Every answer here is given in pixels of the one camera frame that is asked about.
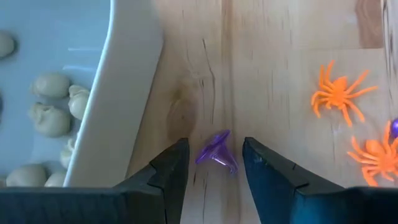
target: orange plastic spider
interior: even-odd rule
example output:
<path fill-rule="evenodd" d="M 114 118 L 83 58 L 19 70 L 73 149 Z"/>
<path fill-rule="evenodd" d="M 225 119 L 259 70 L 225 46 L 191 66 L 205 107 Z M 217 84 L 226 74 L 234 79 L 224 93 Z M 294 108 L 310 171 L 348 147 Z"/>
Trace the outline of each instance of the orange plastic spider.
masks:
<path fill-rule="evenodd" d="M 366 75 L 369 73 L 369 70 L 363 72 L 362 75 L 358 78 L 358 80 L 356 80 L 354 84 L 352 84 L 348 89 L 346 89 L 347 87 L 346 76 L 339 77 L 333 83 L 329 81 L 331 68 L 333 67 L 334 62 L 335 62 L 334 60 L 330 62 L 328 70 L 326 71 L 325 79 L 323 79 L 325 69 L 323 65 L 321 65 L 320 75 L 319 75 L 320 76 L 319 87 L 327 92 L 316 91 L 312 95 L 311 105 L 313 106 L 313 111 L 318 116 L 318 118 L 320 118 L 321 114 L 319 113 L 318 110 L 320 103 L 326 103 L 326 108 L 328 108 L 329 110 L 331 109 L 331 105 L 336 106 L 339 110 L 343 112 L 344 119 L 346 120 L 348 126 L 351 127 L 353 124 L 347 112 L 347 106 L 349 106 L 352 110 L 354 110 L 358 114 L 360 120 L 362 122 L 365 122 L 365 117 L 363 116 L 362 112 L 348 99 L 355 98 L 364 93 L 377 89 L 377 86 L 372 86 L 370 88 L 366 88 L 364 90 L 350 94 L 355 89 L 355 87 L 357 87 L 365 79 Z M 317 96 L 325 96 L 325 98 L 317 99 Z"/>
<path fill-rule="evenodd" d="M 398 146 L 398 138 L 395 138 L 391 146 L 389 145 L 388 140 L 390 138 L 390 126 L 391 122 L 389 121 L 384 128 L 384 139 L 382 144 L 377 140 L 366 140 L 366 152 L 359 148 L 354 136 L 351 138 L 351 143 L 355 151 L 364 159 L 360 158 L 353 152 L 347 152 L 347 154 L 350 155 L 354 160 L 362 164 L 366 164 L 364 167 L 362 167 L 362 173 L 366 182 L 370 186 L 378 186 L 373 176 L 379 172 L 385 179 L 390 181 L 394 181 L 394 179 L 390 177 L 387 172 L 393 172 L 396 176 L 398 176 L 398 170 L 396 167 L 398 163 L 396 150 L 396 147 Z"/>

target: purple toy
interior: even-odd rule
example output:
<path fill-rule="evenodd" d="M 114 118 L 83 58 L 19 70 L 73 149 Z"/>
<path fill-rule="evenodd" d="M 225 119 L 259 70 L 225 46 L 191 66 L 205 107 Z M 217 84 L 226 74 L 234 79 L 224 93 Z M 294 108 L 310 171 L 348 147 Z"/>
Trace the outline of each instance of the purple toy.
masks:
<path fill-rule="evenodd" d="M 228 166 L 232 174 L 236 173 L 238 171 L 238 163 L 225 144 L 226 138 L 230 132 L 230 130 L 222 130 L 214 134 L 206 146 L 201 150 L 195 163 L 199 164 L 205 159 L 214 159 L 216 162 L 219 162 L 224 166 Z"/>
<path fill-rule="evenodd" d="M 393 138 L 398 137 L 398 119 L 395 119 L 391 123 L 391 136 Z"/>

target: small round object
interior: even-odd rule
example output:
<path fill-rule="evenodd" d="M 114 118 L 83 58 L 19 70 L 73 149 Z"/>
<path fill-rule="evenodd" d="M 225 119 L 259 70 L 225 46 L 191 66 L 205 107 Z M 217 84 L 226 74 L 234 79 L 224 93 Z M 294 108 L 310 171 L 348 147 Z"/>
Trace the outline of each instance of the small round object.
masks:
<path fill-rule="evenodd" d="M 68 95 L 70 80 L 65 75 L 48 73 L 36 78 L 30 87 L 33 94 L 61 99 Z"/>
<path fill-rule="evenodd" d="M 44 187 L 62 187 L 66 175 L 67 174 L 65 172 L 53 173 L 44 184 Z"/>
<path fill-rule="evenodd" d="M 69 87 L 69 111 L 77 119 L 82 120 L 87 107 L 90 92 L 78 85 Z"/>
<path fill-rule="evenodd" d="M 393 138 L 398 137 L 398 119 L 395 119 L 391 123 L 391 136 Z"/>
<path fill-rule="evenodd" d="M 69 139 L 68 144 L 65 146 L 65 149 L 61 151 L 60 154 L 60 162 L 61 165 L 65 168 L 68 169 L 70 159 L 72 158 L 72 152 L 75 150 L 75 140 L 74 139 Z"/>
<path fill-rule="evenodd" d="M 42 165 L 29 164 L 12 171 L 6 179 L 7 187 L 43 187 L 45 170 Z"/>
<path fill-rule="evenodd" d="M 28 112 L 37 132 L 55 138 L 70 131 L 70 115 L 54 106 L 35 103 Z"/>
<path fill-rule="evenodd" d="M 0 31 L 0 58 L 7 57 L 14 49 L 14 39 L 9 34 Z"/>

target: wooden table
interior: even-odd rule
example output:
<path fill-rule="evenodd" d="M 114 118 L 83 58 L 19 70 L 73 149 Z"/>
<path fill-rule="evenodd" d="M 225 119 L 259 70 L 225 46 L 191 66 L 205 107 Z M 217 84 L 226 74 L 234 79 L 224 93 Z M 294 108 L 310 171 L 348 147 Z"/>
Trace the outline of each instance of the wooden table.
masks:
<path fill-rule="evenodd" d="M 348 157 L 350 137 L 380 139 L 398 116 L 395 0 L 155 0 L 164 48 L 128 175 L 178 138 L 189 137 L 191 161 L 181 223 L 259 223 L 241 146 L 252 136 L 306 169 L 344 187 L 366 185 Z M 366 69 L 355 98 L 366 117 L 310 106 L 321 64 L 336 60 L 334 80 Z M 194 158 L 204 140 L 231 129 L 236 176 Z M 377 178 L 383 186 L 395 183 Z"/>

